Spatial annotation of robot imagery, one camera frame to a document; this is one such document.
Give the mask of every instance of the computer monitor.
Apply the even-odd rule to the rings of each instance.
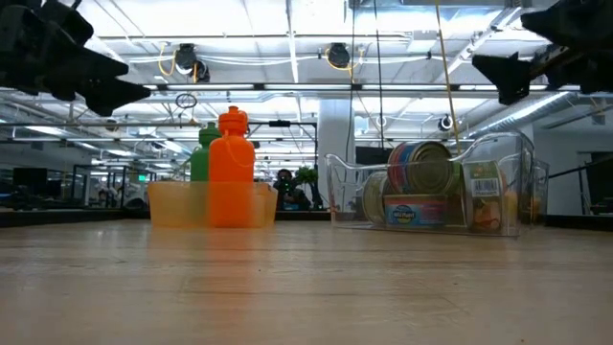
[[[13,168],[12,185],[25,186],[32,195],[47,195],[47,169]]]
[[[387,164],[393,149],[355,148],[355,163],[360,165]]]

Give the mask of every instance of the yellow plastic bin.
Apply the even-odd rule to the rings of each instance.
[[[264,228],[277,190],[266,183],[159,181],[148,185],[151,224],[165,228]]]

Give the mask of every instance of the orange bottle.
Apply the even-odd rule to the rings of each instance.
[[[219,116],[222,137],[209,148],[209,180],[211,182],[253,182],[256,150],[244,138],[249,120],[237,106]]]
[[[222,137],[209,148],[209,220],[213,227],[250,228],[262,217],[253,182],[256,150],[244,135],[248,119],[236,106],[219,116]]]

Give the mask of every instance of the person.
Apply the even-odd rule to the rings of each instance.
[[[296,180],[291,171],[281,169],[277,172],[277,181],[273,187],[279,191],[277,194],[277,210],[284,210],[285,204],[295,205],[300,211],[307,211],[310,201],[303,190],[297,188]]]

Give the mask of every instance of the duct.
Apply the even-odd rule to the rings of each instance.
[[[598,110],[589,109],[587,111],[584,111],[570,118],[562,119],[560,121],[556,121],[552,124],[546,125],[543,127],[543,129],[554,129],[554,128],[566,126],[566,125],[572,124],[573,122],[583,120],[585,118],[592,117],[594,115],[603,114],[604,112],[611,110],[611,109],[613,109],[613,105],[611,104],[603,107],[602,109],[598,109]]]
[[[500,112],[496,117],[497,120],[470,132],[468,137],[476,138],[487,133],[516,129],[562,111],[579,100],[577,93],[560,92],[544,98],[516,103]]]

